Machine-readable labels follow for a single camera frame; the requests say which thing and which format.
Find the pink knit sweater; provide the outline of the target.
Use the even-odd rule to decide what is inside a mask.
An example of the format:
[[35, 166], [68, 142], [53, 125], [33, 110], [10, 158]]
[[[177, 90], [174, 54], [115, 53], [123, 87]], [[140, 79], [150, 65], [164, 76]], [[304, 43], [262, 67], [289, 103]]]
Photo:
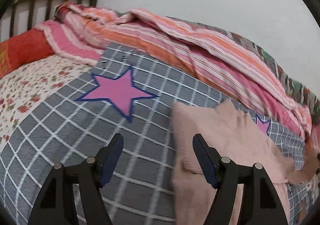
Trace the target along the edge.
[[[177, 224], [204, 224], [216, 194], [194, 153], [196, 134], [201, 134], [222, 157], [229, 157], [239, 165], [260, 163], [276, 189], [288, 222], [287, 184], [308, 182], [319, 168], [319, 150], [312, 149], [302, 168], [296, 169], [293, 159], [285, 157], [267, 135], [269, 124], [253, 120], [249, 113], [237, 110], [229, 100], [214, 108], [176, 102], [171, 122], [177, 150], [172, 177]], [[233, 211], [229, 224], [236, 224], [238, 214], [238, 210]]]

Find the floral bed sheet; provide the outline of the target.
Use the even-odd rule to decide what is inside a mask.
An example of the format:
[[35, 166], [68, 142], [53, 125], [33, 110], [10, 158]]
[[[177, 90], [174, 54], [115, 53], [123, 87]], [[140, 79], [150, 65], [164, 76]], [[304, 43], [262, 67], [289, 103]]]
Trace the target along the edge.
[[53, 55], [25, 64], [1, 79], [1, 149], [29, 113], [61, 87], [91, 69]]

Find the pink orange striped quilt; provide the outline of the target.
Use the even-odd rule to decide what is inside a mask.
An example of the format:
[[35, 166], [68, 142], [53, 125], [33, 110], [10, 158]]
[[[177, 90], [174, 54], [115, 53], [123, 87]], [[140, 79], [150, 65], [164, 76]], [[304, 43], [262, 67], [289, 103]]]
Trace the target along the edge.
[[235, 33], [142, 8], [118, 14], [70, 2], [36, 28], [55, 53], [91, 66], [112, 43], [146, 53], [277, 120], [308, 148], [319, 148], [319, 98], [261, 47]]

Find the red embroidered pillow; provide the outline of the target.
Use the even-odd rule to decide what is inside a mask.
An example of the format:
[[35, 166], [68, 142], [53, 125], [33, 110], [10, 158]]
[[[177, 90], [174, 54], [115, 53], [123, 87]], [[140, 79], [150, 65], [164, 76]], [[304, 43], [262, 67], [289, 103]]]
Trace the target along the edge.
[[17, 68], [54, 55], [42, 31], [31, 29], [0, 44], [1, 78]]

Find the dark wooden headboard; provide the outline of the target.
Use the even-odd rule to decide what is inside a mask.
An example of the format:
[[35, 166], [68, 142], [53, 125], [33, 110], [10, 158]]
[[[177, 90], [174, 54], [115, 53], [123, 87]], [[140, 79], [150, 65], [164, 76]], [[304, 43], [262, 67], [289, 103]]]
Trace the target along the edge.
[[66, 1], [96, 6], [98, 0], [13, 0], [1, 16], [1, 41], [26, 32], [37, 23], [54, 19], [56, 8]]

